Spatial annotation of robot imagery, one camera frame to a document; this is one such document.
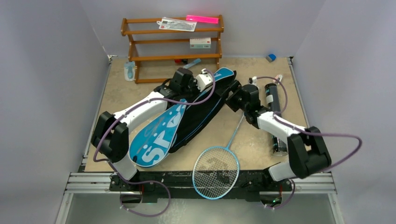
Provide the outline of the blue white packaged item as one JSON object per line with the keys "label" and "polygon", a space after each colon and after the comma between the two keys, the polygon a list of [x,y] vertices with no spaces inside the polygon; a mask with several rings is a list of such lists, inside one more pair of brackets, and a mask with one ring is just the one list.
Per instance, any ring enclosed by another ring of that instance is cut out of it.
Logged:
{"label": "blue white packaged item", "polygon": [[135,62],[124,63],[124,78],[126,81],[132,82],[135,80]]}

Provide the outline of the white green small box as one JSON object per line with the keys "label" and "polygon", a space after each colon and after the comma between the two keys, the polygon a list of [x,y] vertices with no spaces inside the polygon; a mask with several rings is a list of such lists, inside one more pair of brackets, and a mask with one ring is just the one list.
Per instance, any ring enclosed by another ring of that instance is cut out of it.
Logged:
{"label": "white green small box", "polygon": [[210,49],[212,44],[210,37],[190,38],[189,41],[191,49]]}

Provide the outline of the pink white small clip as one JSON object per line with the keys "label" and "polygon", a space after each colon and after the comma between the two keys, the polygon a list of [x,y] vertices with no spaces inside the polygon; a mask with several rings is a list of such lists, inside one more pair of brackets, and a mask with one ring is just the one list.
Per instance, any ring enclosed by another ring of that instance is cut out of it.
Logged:
{"label": "pink white small clip", "polygon": [[282,75],[282,74],[277,75],[277,76],[275,77],[274,83],[275,83],[275,84],[281,83],[282,78],[283,78],[283,75]]}

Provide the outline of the blue racket bag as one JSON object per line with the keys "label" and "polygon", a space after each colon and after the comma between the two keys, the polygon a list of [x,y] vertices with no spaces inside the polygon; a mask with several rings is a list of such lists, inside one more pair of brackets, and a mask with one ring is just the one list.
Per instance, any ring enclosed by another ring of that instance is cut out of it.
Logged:
{"label": "blue racket bag", "polygon": [[191,99],[168,99],[153,90],[146,98],[147,104],[130,113],[129,130],[137,127],[143,115],[149,118],[157,115],[132,139],[128,152],[132,162],[144,168],[153,167],[207,126],[225,104],[220,91],[235,80],[236,72],[223,67],[213,78],[212,86]]}

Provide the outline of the pink ruler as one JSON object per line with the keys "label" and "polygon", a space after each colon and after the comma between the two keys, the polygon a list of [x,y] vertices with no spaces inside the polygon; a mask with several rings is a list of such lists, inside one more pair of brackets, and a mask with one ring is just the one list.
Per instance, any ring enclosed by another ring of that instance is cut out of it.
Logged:
{"label": "pink ruler", "polygon": [[210,24],[218,24],[219,23],[218,17],[187,15],[186,20],[192,21],[192,22],[201,22],[201,23],[210,23]]}

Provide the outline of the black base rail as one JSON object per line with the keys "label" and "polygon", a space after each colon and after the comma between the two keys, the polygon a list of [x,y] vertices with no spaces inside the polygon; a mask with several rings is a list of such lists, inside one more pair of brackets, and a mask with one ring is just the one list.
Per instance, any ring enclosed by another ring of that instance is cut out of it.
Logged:
{"label": "black base rail", "polygon": [[[224,199],[240,199],[247,202],[280,203],[291,192],[301,191],[305,179],[272,181],[266,170],[242,170],[232,190]],[[192,185],[191,171],[142,171],[126,182],[118,175],[110,176],[110,191],[126,194],[137,192],[144,203],[156,203],[158,199],[201,199]]]}

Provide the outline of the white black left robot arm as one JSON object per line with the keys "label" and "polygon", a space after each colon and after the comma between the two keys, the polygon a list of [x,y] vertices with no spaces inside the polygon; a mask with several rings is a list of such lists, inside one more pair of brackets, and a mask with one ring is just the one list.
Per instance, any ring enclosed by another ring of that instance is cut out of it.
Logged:
{"label": "white black left robot arm", "polygon": [[216,82],[213,74],[204,69],[193,76],[190,70],[179,68],[172,78],[165,80],[138,103],[115,113],[100,114],[91,138],[96,148],[93,160],[99,162],[97,154],[105,156],[112,169],[120,176],[121,185],[128,191],[139,186],[138,154],[132,153],[129,136],[142,123],[154,115],[159,122],[148,132],[137,148],[154,151],[149,162],[156,162],[165,156],[173,145],[178,127],[185,111],[190,106],[206,102]]}

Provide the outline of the blue racket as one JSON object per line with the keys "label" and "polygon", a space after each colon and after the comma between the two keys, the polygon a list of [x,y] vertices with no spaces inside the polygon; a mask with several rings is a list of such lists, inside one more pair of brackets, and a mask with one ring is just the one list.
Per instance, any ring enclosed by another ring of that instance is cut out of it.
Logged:
{"label": "blue racket", "polygon": [[192,185],[195,191],[205,199],[223,198],[237,182],[240,164],[235,153],[231,151],[231,145],[243,120],[244,116],[241,115],[236,129],[225,147],[209,147],[199,155],[195,162],[192,171]]}

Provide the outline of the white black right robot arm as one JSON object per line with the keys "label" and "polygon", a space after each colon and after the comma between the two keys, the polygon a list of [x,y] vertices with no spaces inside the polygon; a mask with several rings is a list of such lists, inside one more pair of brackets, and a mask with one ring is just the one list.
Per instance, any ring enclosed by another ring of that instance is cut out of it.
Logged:
{"label": "white black right robot arm", "polygon": [[263,186],[273,190],[285,179],[304,179],[329,167],[332,163],[318,128],[296,126],[261,105],[259,89],[254,84],[231,82],[222,93],[225,103],[234,112],[243,111],[246,121],[286,143],[289,158],[286,162],[264,169]]}

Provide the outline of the white plastic package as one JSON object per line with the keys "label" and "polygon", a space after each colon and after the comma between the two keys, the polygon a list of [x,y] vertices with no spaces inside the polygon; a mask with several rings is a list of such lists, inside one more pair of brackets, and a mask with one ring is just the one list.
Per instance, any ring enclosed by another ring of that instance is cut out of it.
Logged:
{"label": "white plastic package", "polygon": [[194,32],[197,22],[185,21],[163,17],[160,21],[156,22],[161,30],[174,30],[184,32]]}

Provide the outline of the blue white eraser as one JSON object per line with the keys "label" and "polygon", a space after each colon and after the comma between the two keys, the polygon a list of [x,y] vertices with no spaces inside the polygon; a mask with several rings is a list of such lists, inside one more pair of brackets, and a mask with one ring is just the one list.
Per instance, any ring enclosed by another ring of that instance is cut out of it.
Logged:
{"label": "blue white eraser", "polygon": [[269,63],[272,63],[272,62],[274,62],[274,61],[276,60],[276,55],[274,55],[274,54],[268,54],[268,55],[266,56],[266,60],[267,60]]}

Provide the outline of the wooden shelf rack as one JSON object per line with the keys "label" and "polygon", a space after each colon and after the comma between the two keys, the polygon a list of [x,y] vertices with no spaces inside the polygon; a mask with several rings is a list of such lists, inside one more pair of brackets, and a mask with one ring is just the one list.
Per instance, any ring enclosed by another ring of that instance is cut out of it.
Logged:
{"label": "wooden shelf rack", "polygon": [[[128,60],[135,62],[135,80],[137,84],[160,83],[164,78],[140,78],[141,62],[162,61],[174,59],[213,59],[216,67],[220,67],[220,59],[223,56],[221,47],[221,35],[224,32],[224,20],[222,15],[218,24],[197,22],[194,32],[161,30],[156,23],[162,18],[127,19],[123,18],[120,27],[122,36],[129,40]],[[191,49],[190,38],[210,37],[212,40],[210,49]]]}

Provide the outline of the red black stamp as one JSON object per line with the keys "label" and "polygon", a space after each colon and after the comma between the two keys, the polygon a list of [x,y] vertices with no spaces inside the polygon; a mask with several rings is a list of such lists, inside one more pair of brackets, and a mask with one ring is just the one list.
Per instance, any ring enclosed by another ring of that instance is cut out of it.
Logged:
{"label": "red black stamp", "polygon": [[186,65],[186,64],[188,64],[188,59],[174,59],[174,62],[176,64],[184,64],[184,65]]}

